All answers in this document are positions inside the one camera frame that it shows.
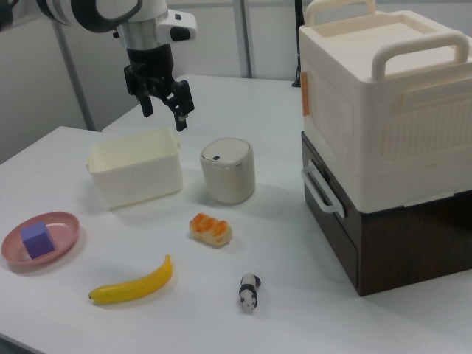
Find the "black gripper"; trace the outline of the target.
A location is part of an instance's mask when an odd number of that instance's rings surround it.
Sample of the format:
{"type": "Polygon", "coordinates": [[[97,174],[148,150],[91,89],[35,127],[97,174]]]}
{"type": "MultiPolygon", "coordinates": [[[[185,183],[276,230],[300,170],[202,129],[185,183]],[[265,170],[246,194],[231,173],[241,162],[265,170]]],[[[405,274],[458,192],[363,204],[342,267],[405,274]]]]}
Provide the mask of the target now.
{"type": "Polygon", "coordinates": [[[164,44],[154,49],[126,49],[130,64],[124,68],[128,93],[136,96],[144,117],[153,114],[150,95],[166,97],[165,105],[173,112],[176,130],[187,127],[187,118],[195,109],[186,80],[174,81],[171,46],[164,44]]]}

